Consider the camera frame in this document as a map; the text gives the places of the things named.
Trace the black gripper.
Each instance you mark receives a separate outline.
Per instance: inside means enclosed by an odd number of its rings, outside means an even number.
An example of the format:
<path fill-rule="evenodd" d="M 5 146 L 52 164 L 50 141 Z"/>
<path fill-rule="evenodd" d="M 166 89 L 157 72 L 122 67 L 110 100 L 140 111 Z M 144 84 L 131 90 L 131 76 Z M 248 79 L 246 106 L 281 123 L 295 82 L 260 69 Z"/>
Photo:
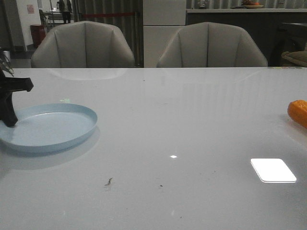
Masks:
<path fill-rule="evenodd" d="M 15 126 L 18 121 L 12 104 L 12 92 L 29 92 L 33 86 L 30 78 L 6 77 L 0 71 L 0 119 L 7 127 Z"/>

